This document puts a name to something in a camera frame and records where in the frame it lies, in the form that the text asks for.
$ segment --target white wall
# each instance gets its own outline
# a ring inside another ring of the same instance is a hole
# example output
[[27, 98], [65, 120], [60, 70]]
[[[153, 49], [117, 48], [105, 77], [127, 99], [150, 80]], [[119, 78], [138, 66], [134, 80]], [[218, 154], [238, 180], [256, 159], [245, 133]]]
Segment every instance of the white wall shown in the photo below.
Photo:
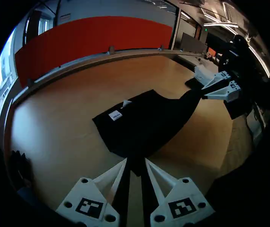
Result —
[[186, 33], [192, 37], [195, 37], [195, 32], [196, 32], [196, 29], [192, 25], [180, 19], [176, 41], [181, 42], [183, 33]]
[[204, 28], [202, 28], [201, 36], [200, 36], [200, 39], [199, 39], [200, 42], [205, 43], [207, 36], [208, 36], [208, 32], [205, 31]]
[[[70, 19], [61, 21], [60, 16], [70, 14]], [[62, 0], [58, 25], [88, 17], [125, 16], [152, 20], [174, 27], [176, 15], [152, 4], [136, 0]]]

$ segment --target table surface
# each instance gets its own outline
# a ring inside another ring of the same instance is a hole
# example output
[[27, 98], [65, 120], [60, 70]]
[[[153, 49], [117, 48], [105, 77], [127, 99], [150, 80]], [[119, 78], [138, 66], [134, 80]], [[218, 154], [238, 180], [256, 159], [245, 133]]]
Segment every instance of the table surface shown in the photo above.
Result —
[[[14, 113], [11, 149], [31, 160], [38, 197], [55, 210], [80, 177], [93, 179], [123, 160], [108, 151], [93, 117], [150, 89], [180, 98], [193, 76], [163, 56], [132, 58], [76, 72], [26, 99]], [[223, 163], [231, 128], [223, 101], [200, 100], [187, 124], [149, 159], [176, 178], [191, 177], [206, 193]], [[128, 225], [141, 225], [140, 178], [133, 173], [130, 185]]]

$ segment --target ceiling light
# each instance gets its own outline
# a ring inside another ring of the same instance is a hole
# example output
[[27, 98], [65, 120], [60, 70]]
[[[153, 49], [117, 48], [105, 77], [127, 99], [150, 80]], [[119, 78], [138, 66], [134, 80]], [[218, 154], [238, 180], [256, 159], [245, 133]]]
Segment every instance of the ceiling light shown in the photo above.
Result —
[[151, 2], [151, 3], [153, 3], [154, 5], [156, 5], [156, 3], [152, 2], [151, 0], [144, 0], [144, 1]]
[[181, 14], [182, 14], [183, 16], [185, 16], [187, 19], [190, 19], [190, 17], [189, 17], [187, 14], [185, 14], [184, 12], [181, 12]]
[[[207, 13], [205, 13], [203, 10], [202, 10], [203, 14], [205, 17], [215, 21], [215, 22], [219, 22], [219, 23], [222, 23], [220, 20], [218, 20], [217, 18], [214, 18], [212, 17], [211, 15], [208, 15]], [[236, 33], [233, 29], [231, 29], [230, 27], [228, 26], [222, 26], [224, 28], [226, 28], [228, 31], [232, 32], [234, 35], [238, 35], [238, 33]], [[262, 60], [262, 58], [258, 55], [258, 53], [255, 51], [254, 48], [251, 47], [251, 45], [248, 43], [248, 48], [250, 49], [250, 51], [255, 55], [255, 57], [257, 58], [257, 60], [260, 62], [260, 64], [262, 65], [266, 75], [268, 76], [268, 78], [270, 78], [270, 71], [268, 70], [265, 62]]]
[[237, 25], [237, 23], [231, 23], [231, 22], [205, 23], [203, 26], [204, 27], [208, 27], [208, 26], [226, 26], [226, 27], [233, 27], [233, 28], [238, 28], [239, 27]]
[[265, 62], [262, 60], [262, 58], [257, 54], [256, 50], [254, 48], [251, 47], [251, 45], [248, 44], [248, 48], [251, 50], [251, 52], [253, 52], [253, 54], [255, 55], [255, 57], [258, 59], [258, 61], [260, 62], [260, 64], [262, 65], [266, 75], [268, 78], [270, 78], [270, 71], [268, 70]]

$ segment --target wall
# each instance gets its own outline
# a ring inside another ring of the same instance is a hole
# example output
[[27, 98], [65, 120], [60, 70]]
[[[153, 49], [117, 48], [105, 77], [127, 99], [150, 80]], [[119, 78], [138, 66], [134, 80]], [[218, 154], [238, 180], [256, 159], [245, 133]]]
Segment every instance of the wall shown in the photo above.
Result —
[[208, 36], [208, 32], [205, 31], [205, 28], [202, 28], [201, 36], [200, 36], [200, 39], [199, 39], [200, 42], [205, 43], [207, 36]]
[[196, 32], [196, 29], [192, 25], [190, 25], [189, 23], [180, 19], [176, 41], [181, 42], [183, 33], [186, 33], [186, 34], [194, 37], [195, 32]]
[[[61, 21], [62, 15], [70, 19]], [[137, 0], [62, 0], [58, 12], [58, 25], [88, 17], [123, 16], [155, 21], [174, 27], [176, 15], [150, 3]]]
[[15, 28], [14, 34], [14, 54], [17, 53], [22, 48], [22, 39], [23, 39], [23, 32], [24, 27], [27, 22], [29, 13], [27, 13], [24, 18], [19, 22], [19, 24]]
[[115, 50], [168, 49], [172, 27], [134, 17], [90, 17], [56, 26], [33, 38], [15, 54], [22, 87], [67, 62]]

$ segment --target black object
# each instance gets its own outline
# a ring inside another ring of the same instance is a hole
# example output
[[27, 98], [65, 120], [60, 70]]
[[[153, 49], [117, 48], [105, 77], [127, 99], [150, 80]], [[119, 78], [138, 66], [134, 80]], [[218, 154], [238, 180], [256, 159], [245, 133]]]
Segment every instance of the black object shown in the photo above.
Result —
[[200, 90], [204, 87], [204, 85], [200, 83], [195, 77], [189, 79], [184, 84], [192, 90]]
[[252, 110], [252, 103], [249, 99], [239, 97], [232, 102], [223, 102], [231, 119], [235, 119], [243, 114], [248, 114]]
[[[188, 121], [201, 98], [200, 91], [190, 90], [180, 99], [167, 99], [154, 90], [119, 103], [93, 118], [110, 152], [133, 159], [148, 157], [166, 144]], [[109, 114], [119, 111], [113, 121]]]

